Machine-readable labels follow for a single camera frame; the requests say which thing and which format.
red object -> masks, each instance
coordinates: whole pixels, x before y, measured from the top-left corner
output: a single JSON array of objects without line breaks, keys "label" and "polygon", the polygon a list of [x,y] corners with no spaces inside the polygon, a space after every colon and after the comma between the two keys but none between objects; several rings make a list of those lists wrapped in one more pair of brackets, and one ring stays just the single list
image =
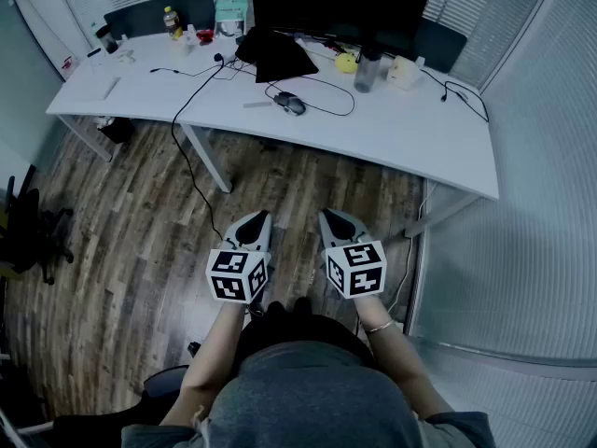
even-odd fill
[{"label": "red object", "polygon": [[207,45],[214,41],[214,30],[199,30],[197,37],[201,41],[201,45]]}]

white box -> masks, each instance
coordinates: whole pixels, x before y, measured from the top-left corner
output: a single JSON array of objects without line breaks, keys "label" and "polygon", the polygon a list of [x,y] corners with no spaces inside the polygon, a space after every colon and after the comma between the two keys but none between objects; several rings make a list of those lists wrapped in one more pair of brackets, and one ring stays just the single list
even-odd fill
[{"label": "white box", "polygon": [[326,249],[326,275],[345,299],[383,292],[387,262],[373,241]]},{"label": "white box", "polygon": [[218,301],[251,303],[268,282],[267,252],[212,249],[205,275]]}]

computer screen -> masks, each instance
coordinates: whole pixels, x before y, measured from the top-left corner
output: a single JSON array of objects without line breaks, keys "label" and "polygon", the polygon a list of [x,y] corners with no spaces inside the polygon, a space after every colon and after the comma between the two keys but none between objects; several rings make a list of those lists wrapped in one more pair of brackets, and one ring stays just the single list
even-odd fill
[{"label": "computer screen", "polygon": [[253,0],[257,26],[408,50],[427,0]]}]

shirt sleeve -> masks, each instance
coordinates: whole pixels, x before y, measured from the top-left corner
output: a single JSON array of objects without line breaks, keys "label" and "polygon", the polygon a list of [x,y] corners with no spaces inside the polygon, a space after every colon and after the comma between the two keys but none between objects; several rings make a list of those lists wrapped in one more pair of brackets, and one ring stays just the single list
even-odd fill
[{"label": "shirt sleeve", "polygon": [[122,429],[122,448],[202,448],[201,434],[188,427],[130,425]]},{"label": "shirt sleeve", "polygon": [[424,448],[495,448],[486,413],[439,413],[419,422]]}]

yellow ball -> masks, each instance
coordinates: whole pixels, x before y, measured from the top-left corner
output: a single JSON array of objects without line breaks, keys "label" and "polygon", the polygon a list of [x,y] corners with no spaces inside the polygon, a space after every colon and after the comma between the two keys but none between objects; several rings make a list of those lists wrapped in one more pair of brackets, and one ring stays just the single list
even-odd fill
[{"label": "yellow ball", "polygon": [[356,57],[352,53],[341,53],[336,57],[336,68],[342,73],[354,73],[357,67]]}]

